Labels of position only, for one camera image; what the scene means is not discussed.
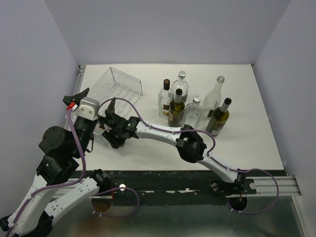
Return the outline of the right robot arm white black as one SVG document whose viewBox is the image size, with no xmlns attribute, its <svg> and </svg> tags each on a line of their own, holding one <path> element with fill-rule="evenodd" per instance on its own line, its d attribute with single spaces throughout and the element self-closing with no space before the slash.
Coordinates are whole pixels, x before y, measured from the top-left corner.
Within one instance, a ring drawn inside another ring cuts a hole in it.
<svg viewBox="0 0 316 237">
<path fill-rule="evenodd" d="M 122 100 L 128 103 L 137 116 L 125 119 L 115 113 L 115 103 Z M 245 188 L 245 174 L 239 169 L 232 168 L 228 164 L 216 160 L 211 152 L 215 148 L 215 139 L 204 130 L 193 129 L 189 125 L 170 127 L 157 125 L 143 120 L 135 106 L 126 99 L 112 98 L 103 102 L 109 102 L 105 109 L 105 115 L 98 115 L 98 122 L 108 127 L 102 135 L 117 149 L 124 145 L 130 138 L 150 139 L 174 146 L 182 160 L 188 163 L 199 163 L 222 180 L 216 181 L 218 189 L 230 194 L 241 194 Z"/>
</svg>

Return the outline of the square clear bottle front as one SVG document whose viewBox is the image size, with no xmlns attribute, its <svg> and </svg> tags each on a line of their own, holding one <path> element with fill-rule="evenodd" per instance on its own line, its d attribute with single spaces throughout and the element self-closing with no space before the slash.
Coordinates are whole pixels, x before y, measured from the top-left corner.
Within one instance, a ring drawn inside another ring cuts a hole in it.
<svg viewBox="0 0 316 237">
<path fill-rule="evenodd" d="M 104 138 L 103 133 L 105 132 L 105 128 L 101 127 L 101 125 L 96 124 L 95 129 L 93 131 L 94 141 L 101 144 L 102 146 L 109 146 L 109 142 Z"/>
</svg>

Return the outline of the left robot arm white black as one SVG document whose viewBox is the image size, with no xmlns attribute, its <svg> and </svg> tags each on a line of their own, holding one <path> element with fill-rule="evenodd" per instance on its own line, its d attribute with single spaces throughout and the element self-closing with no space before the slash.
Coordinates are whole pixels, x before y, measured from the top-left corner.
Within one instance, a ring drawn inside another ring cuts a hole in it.
<svg viewBox="0 0 316 237">
<path fill-rule="evenodd" d="M 87 88 L 63 98 L 70 130 L 53 126 L 44 133 L 39 144 L 44 157 L 28 193 L 13 214 L 0 220 L 8 237 L 45 237 L 67 212 L 111 188 L 101 169 L 86 173 L 84 154 L 93 140 L 100 107 L 88 93 Z"/>
</svg>

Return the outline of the square clear bottle black cap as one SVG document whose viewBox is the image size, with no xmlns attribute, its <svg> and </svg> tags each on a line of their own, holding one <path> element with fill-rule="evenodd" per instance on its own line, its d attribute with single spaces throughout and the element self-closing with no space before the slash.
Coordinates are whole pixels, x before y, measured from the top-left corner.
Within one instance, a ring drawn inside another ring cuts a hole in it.
<svg viewBox="0 0 316 237">
<path fill-rule="evenodd" d="M 171 89 L 170 80 L 163 81 L 163 87 L 158 94 L 158 115 L 163 119 L 168 119 L 169 105 L 174 97 L 174 90 Z"/>
</svg>

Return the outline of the dark green wine bottle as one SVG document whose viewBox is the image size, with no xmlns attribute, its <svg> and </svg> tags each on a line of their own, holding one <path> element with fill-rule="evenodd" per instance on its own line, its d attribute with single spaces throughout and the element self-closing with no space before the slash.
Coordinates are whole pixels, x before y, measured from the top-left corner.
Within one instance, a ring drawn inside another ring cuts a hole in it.
<svg viewBox="0 0 316 237">
<path fill-rule="evenodd" d="M 175 96 L 169 104 L 168 125 L 170 127 L 179 127 L 183 119 L 185 103 L 182 100 L 182 89 L 176 89 Z"/>
</svg>

